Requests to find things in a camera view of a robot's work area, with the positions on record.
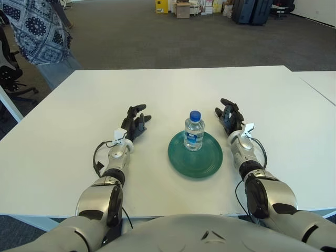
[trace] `green plate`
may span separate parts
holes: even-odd
[[[169,143],[169,160],[174,168],[188,177],[208,177],[220,168],[223,152],[219,143],[204,132],[203,145],[198,151],[189,151],[184,146],[184,131],[176,134]]]

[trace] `patterned fabric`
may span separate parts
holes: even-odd
[[[50,5],[57,0],[0,0],[21,54],[32,64],[56,64],[70,52],[71,36]]]

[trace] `water bottle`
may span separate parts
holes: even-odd
[[[202,147],[204,121],[201,113],[191,111],[190,117],[185,120],[184,146],[190,151],[198,151]]]

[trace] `gray carpet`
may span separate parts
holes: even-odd
[[[86,0],[66,10],[75,27],[72,52],[84,69],[200,68],[285,65],[292,71],[336,70],[335,29],[301,17],[269,18],[265,26],[236,25],[221,14],[177,19],[156,14],[153,0]],[[4,27],[12,50],[12,30]],[[50,90],[21,55],[22,83]],[[33,106],[17,102],[23,115]],[[7,113],[0,139],[16,124]],[[0,250],[27,243],[43,232],[0,216]]]

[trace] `chair leg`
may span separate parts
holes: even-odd
[[[6,122],[8,118],[5,117],[5,112],[6,112],[6,107],[1,104],[1,109],[0,109],[0,121]]]
[[[11,92],[11,93],[7,93],[7,94],[11,98],[13,98],[15,96],[20,96],[20,95],[23,95],[23,94],[28,93],[30,91],[33,91],[34,93],[38,93],[38,90],[36,88],[27,88],[27,89],[22,90],[22,91],[16,91],[16,92]]]
[[[32,105],[38,105],[38,102],[37,102],[37,100],[35,100],[35,99],[30,99],[30,98],[23,98],[23,97],[19,97],[19,96],[14,96],[14,97],[12,97],[12,96],[9,96],[12,100],[16,100],[16,101],[27,101],[27,102],[31,102],[32,103]]]

